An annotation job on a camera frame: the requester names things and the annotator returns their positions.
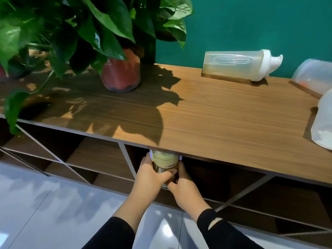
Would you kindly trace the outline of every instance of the tile grout line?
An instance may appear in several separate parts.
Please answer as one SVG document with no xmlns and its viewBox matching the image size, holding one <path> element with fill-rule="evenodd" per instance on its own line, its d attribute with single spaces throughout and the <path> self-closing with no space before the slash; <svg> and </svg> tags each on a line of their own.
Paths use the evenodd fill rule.
<svg viewBox="0 0 332 249">
<path fill-rule="evenodd" d="M 50 191 L 47 193 L 47 195 L 44 197 L 44 199 L 42 200 L 42 202 L 38 205 L 38 207 L 36 208 L 36 210 L 33 212 L 33 214 L 31 215 L 31 217 L 29 218 L 29 220 L 25 223 L 25 225 L 23 226 L 23 228 L 20 230 L 20 232 L 17 234 L 17 236 L 14 238 L 13 242 L 9 245 L 8 249 L 10 249 L 10 247 L 12 246 L 12 244 L 14 243 L 14 241 L 17 239 L 17 237 L 19 236 L 19 234 L 22 232 L 22 230 L 24 229 L 24 227 L 27 225 L 27 223 L 30 221 L 30 219 L 33 217 L 33 215 L 36 213 L 36 211 L 38 210 L 39 206 L 44 202 L 44 200 L 46 199 L 46 197 L 48 196 L 48 194 L 52 191 L 52 189 L 54 188 L 54 186 L 58 183 L 59 181 L 57 181 L 53 187 L 50 189 Z"/>
<path fill-rule="evenodd" d="M 183 221 L 183 211 L 182 211 L 182 217 L 181 217 L 181 225 L 180 225 L 180 234 L 179 234 L 179 245 L 178 245 L 178 249 L 180 248 L 180 238 L 181 238 L 181 230 L 182 230 L 182 221 Z"/>
</svg>

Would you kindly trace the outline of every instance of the person's left hand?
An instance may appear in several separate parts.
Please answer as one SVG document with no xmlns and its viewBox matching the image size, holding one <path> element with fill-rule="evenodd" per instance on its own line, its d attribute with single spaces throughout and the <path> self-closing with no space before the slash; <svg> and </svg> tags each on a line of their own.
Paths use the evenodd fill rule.
<svg viewBox="0 0 332 249">
<path fill-rule="evenodd" d="M 163 173 L 155 172 L 150 154 L 147 153 L 141 161 L 130 195 L 149 206 L 157 197 L 161 186 L 170 180 L 176 172 L 176 169 L 167 170 Z"/>
</svg>

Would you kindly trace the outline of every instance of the person's right hand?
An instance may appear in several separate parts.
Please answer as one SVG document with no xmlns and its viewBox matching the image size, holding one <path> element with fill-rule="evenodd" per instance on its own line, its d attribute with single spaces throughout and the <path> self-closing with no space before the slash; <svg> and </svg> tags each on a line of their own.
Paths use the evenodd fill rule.
<svg viewBox="0 0 332 249">
<path fill-rule="evenodd" d="M 179 180 L 175 184 L 169 182 L 168 189 L 173 193 L 177 204 L 197 222 L 199 215 L 211 207 L 204 201 L 196 184 L 186 172 L 183 162 L 179 162 Z"/>
</svg>

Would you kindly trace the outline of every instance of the wooden tabletop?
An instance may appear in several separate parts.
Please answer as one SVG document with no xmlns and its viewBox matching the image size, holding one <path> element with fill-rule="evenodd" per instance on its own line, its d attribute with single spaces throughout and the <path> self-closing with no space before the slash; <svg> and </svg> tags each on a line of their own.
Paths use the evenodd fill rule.
<svg viewBox="0 0 332 249">
<path fill-rule="evenodd" d="M 33 90 L 48 72 L 0 84 Z M 268 77 L 251 86 L 201 77 L 201 69 L 142 67 L 141 85 L 115 94 L 92 70 L 54 78 L 22 118 L 140 145 L 332 183 L 332 153 L 310 140 L 318 100 Z"/>
</svg>

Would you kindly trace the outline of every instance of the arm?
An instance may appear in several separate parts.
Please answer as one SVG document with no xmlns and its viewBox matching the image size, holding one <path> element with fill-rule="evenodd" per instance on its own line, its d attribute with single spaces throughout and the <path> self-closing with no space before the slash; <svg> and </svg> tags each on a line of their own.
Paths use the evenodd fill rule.
<svg viewBox="0 0 332 249">
<path fill-rule="evenodd" d="M 148 153 L 141 162 L 134 186 L 126 201 L 82 249 L 132 248 L 143 214 L 158 195 L 161 186 L 174 173 L 176 170 L 156 173 Z"/>
<path fill-rule="evenodd" d="M 217 213 L 202 198 L 182 162 L 179 164 L 178 183 L 170 182 L 168 189 L 177 204 L 197 223 L 210 249 L 262 249 L 227 221 L 217 217 Z"/>
</svg>

